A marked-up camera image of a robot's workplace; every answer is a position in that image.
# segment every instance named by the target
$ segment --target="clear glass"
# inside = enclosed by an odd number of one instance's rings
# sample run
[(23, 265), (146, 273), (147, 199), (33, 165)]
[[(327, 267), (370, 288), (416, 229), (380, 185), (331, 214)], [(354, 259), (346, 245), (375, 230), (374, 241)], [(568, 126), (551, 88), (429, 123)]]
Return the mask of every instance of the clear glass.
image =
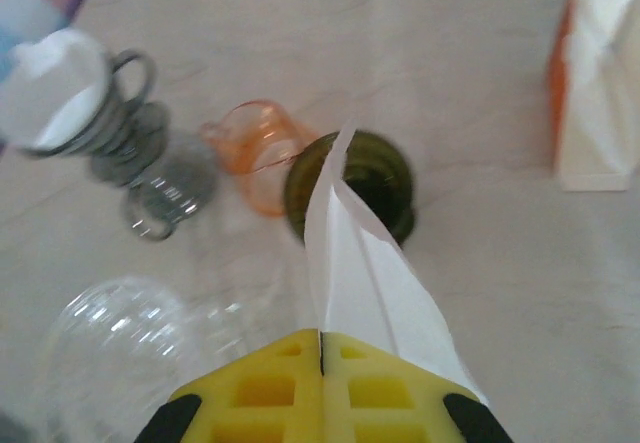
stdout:
[(97, 285), (71, 302), (43, 351), (35, 401), (46, 442), (135, 439), (203, 372), (182, 302), (153, 280)]
[[(222, 207), (237, 207), (242, 198), (232, 188), (220, 197)], [(245, 216), (224, 219), (212, 207), (185, 222), (194, 271), (185, 298), (209, 369), (300, 328), (297, 292), (300, 286), (306, 290), (306, 279), (293, 275), (299, 245), (283, 221), (248, 210)]]
[(209, 203), (215, 176), (209, 147), (196, 136), (171, 133), (162, 156), (130, 185), (123, 215), (138, 236), (153, 241), (168, 238), (180, 221)]

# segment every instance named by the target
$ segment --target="green glass bottle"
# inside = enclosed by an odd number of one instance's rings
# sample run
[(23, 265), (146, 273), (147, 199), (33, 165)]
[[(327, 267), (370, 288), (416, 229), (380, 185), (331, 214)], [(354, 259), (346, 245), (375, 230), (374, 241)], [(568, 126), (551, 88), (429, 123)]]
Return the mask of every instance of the green glass bottle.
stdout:
[[(285, 212), (300, 238), (304, 238), (311, 193), (337, 136), (337, 132), (330, 133), (311, 143), (297, 157), (287, 177)], [(402, 153), (383, 137), (358, 130), (347, 150), (343, 178), (402, 245), (415, 224), (413, 177)]]

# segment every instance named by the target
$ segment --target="white table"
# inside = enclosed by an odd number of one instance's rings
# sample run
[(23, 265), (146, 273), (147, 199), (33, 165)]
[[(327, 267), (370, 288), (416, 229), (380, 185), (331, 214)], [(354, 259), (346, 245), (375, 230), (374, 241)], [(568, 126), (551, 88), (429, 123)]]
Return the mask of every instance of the white table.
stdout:
[[(176, 128), (272, 97), (329, 131), (339, 117), (314, 108), (352, 92), (362, 126), (412, 162), (407, 257), (515, 441), (637, 441), (640, 184), (562, 194), (550, 177), (542, 72), (562, 2), (89, 0), (79, 26), (157, 60)], [(12, 151), (0, 164), (0, 408), (29, 423), (37, 348), (68, 301), (123, 274), (180, 290), (202, 271), (186, 228), (137, 240), (121, 194), (82, 164)], [(215, 244), (277, 234), (304, 293), (284, 221), (252, 215), (227, 180), (210, 211)]]

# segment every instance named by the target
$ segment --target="orange measuring cup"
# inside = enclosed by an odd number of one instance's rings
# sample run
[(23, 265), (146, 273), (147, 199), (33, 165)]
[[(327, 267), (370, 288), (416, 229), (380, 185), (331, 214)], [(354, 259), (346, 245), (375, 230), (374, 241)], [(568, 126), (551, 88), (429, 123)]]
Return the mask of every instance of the orange measuring cup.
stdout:
[(317, 136), (295, 122), (275, 101), (252, 100), (200, 136), (218, 153), (249, 205), (265, 216), (284, 214), (284, 183), (295, 158)]

